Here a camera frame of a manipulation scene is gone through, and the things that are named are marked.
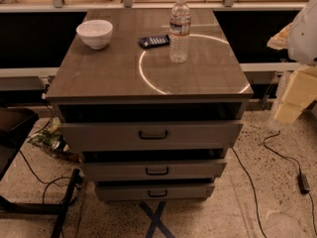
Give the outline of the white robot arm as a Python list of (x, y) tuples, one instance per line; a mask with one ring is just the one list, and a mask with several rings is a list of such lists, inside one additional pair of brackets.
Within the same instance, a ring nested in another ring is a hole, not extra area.
[(317, 0), (309, 0), (294, 18), (288, 35), (288, 56), (299, 63), (317, 64)]

